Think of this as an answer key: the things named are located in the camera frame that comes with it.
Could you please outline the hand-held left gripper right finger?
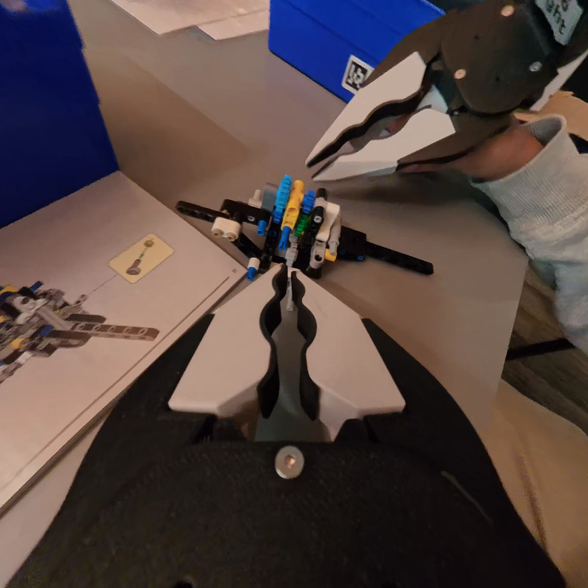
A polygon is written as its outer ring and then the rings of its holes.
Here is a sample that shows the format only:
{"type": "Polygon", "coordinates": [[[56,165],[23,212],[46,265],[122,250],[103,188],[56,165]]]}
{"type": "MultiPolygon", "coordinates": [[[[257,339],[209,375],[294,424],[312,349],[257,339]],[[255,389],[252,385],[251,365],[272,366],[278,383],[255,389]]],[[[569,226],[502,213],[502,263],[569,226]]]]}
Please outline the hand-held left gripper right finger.
{"type": "Polygon", "coordinates": [[[348,420],[401,413],[406,402],[360,315],[297,270],[290,282],[304,339],[299,394],[306,415],[334,440],[348,420]]]}

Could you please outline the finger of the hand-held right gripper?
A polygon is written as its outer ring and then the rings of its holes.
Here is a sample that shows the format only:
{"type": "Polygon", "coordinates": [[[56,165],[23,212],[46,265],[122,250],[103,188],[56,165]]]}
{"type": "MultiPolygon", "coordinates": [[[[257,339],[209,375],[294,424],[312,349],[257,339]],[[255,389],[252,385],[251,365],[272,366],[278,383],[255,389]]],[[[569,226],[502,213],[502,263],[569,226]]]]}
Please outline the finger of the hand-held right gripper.
{"type": "Polygon", "coordinates": [[[337,156],[313,174],[316,182],[337,182],[393,173],[400,161],[456,133],[448,114],[427,107],[393,134],[381,134],[337,156]]]}
{"type": "Polygon", "coordinates": [[[403,107],[397,105],[418,99],[426,69],[427,63],[415,51],[379,76],[374,70],[310,152],[306,166],[318,165],[345,143],[364,137],[376,122],[402,113],[403,107]]]}

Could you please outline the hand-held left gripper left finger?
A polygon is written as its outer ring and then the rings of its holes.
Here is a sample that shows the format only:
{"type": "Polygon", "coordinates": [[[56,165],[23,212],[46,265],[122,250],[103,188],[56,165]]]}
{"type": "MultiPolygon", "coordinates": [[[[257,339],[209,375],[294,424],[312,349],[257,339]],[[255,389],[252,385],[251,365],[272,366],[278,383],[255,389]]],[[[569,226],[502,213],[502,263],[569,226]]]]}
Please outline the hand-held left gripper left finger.
{"type": "Polygon", "coordinates": [[[268,419],[279,396],[276,343],[288,268],[275,265],[213,313],[168,406],[172,411],[232,419],[268,419]]]}

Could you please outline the grey lego axle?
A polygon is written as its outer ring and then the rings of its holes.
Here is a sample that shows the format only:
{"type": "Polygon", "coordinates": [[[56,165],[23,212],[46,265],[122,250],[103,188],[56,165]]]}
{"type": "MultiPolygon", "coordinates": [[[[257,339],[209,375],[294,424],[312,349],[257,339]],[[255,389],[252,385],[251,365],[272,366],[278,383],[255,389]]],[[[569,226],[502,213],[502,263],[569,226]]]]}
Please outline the grey lego axle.
{"type": "Polygon", "coordinates": [[[285,254],[286,259],[286,266],[288,267],[288,291],[287,291],[287,301],[286,301],[286,310],[291,312],[293,310],[293,298],[292,298],[292,281],[291,281],[291,274],[293,270],[293,264],[296,261],[296,257],[298,254],[298,246],[296,241],[291,241],[289,243],[288,250],[285,254]]]}

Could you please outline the multicoloured lego model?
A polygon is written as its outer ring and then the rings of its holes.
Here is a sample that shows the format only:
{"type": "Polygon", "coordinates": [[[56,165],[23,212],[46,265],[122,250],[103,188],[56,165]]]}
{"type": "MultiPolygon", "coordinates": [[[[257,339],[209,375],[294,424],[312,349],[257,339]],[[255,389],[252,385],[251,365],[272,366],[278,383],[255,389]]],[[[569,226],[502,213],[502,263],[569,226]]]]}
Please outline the multicoloured lego model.
{"type": "Polygon", "coordinates": [[[303,181],[285,175],[268,183],[247,202],[225,199],[219,210],[179,201],[175,210],[210,223],[211,234],[230,241],[248,258],[247,280],[270,266],[284,264],[319,279],[326,262],[362,262],[367,258],[430,276],[430,262],[368,241],[364,232],[342,225],[341,208],[324,188],[306,190],[303,181]]]}

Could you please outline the person's right forearm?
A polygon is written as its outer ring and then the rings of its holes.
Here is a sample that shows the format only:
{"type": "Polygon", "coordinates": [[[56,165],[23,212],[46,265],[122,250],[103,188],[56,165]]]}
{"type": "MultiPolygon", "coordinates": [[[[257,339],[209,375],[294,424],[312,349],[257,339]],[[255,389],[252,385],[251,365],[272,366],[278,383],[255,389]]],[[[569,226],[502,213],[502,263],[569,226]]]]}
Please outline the person's right forearm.
{"type": "Polygon", "coordinates": [[[543,144],[504,179],[472,181],[486,194],[540,279],[555,292],[562,332],[587,353],[587,154],[579,153],[561,115],[523,127],[543,144]]]}

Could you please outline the lego instruction booklet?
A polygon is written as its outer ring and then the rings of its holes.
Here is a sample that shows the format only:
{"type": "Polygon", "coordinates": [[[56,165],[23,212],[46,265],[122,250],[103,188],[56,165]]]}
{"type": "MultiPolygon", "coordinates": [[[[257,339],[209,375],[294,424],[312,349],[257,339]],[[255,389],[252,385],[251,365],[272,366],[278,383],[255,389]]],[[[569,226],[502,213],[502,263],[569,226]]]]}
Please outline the lego instruction booklet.
{"type": "Polygon", "coordinates": [[[1,284],[87,295],[89,313],[154,328],[153,342],[92,337],[1,383],[1,510],[26,493],[245,268],[121,172],[1,229],[1,284]]]}

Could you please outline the person's right hand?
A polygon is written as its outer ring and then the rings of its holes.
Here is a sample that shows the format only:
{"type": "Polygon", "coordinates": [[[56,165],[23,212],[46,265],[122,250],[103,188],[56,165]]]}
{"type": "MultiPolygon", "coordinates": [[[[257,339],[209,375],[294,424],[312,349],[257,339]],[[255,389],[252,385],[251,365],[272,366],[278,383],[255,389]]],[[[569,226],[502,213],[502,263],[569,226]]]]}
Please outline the person's right hand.
{"type": "Polygon", "coordinates": [[[504,179],[524,168],[544,147],[524,125],[518,124],[469,153],[460,162],[459,169],[482,182],[504,179]]]}

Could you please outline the blue plastic bin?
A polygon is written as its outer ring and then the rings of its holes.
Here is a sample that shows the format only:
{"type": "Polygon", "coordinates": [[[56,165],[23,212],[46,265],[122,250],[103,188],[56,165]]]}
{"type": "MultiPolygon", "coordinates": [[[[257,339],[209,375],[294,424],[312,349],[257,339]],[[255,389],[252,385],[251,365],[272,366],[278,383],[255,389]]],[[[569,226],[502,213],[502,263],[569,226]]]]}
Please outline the blue plastic bin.
{"type": "Polygon", "coordinates": [[[68,1],[1,1],[1,227],[119,170],[68,1]]]}
{"type": "Polygon", "coordinates": [[[268,47],[349,102],[400,40],[444,13],[430,1],[270,1],[268,47]]]}

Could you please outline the brown cardboard box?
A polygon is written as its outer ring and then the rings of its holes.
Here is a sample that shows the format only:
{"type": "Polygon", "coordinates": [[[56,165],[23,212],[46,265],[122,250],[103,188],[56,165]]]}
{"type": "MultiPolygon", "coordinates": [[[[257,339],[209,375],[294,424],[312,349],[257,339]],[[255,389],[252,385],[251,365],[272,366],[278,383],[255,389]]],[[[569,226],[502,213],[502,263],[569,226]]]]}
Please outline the brown cardboard box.
{"type": "Polygon", "coordinates": [[[573,92],[557,91],[538,111],[515,112],[515,117],[523,122],[550,115],[565,118],[569,134],[587,141],[587,102],[574,96],[573,92]]]}

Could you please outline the white paper sheet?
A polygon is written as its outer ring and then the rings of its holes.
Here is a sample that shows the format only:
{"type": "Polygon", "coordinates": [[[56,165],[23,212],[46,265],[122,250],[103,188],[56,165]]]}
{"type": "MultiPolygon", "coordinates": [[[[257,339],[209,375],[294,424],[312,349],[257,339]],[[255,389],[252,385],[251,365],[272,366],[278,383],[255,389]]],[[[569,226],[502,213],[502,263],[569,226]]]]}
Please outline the white paper sheet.
{"type": "Polygon", "coordinates": [[[269,1],[113,1],[158,35],[195,28],[213,40],[268,30],[269,1]]]}

